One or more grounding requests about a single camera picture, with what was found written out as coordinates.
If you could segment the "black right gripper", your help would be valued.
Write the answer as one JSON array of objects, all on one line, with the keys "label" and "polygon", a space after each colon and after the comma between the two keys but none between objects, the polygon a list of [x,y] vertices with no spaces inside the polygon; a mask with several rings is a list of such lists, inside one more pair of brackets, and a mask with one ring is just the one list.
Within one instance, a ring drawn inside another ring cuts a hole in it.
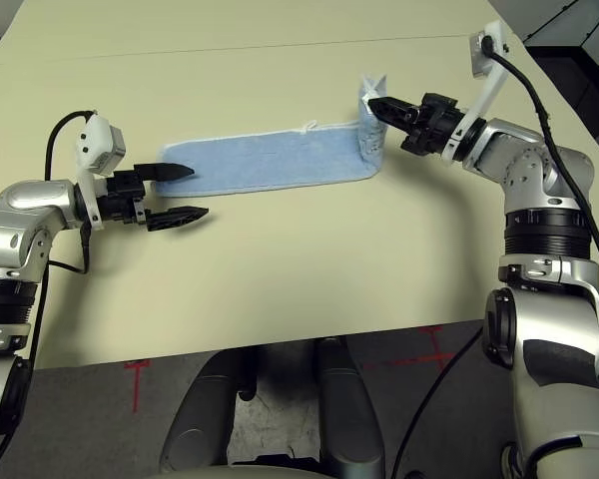
[{"label": "black right gripper", "polygon": [[370,99],[368,106],[380,121],[406,132],[401,148],[417,156],[440,154],[464,117],[455,99],[434,93],[418,106],[393,97]]}]

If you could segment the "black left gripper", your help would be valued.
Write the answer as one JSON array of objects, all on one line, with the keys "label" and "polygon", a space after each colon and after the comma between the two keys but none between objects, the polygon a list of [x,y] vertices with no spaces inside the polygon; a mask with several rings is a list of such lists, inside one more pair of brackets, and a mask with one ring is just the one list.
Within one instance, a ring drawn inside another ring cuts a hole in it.
[{"label": "black left gripper", "polygon": [[[105,192],[99,196],[99,211],[104,221],[144,225],[144,181],[172,182],[193,175],[195,171],[174,163],[151,163],[134,166],[134,170],[115,172],[105,179]],[[209,210],[200,207],[176,207],[160,213],[148,213],[148,231],[178,228],[195,222]]]}]

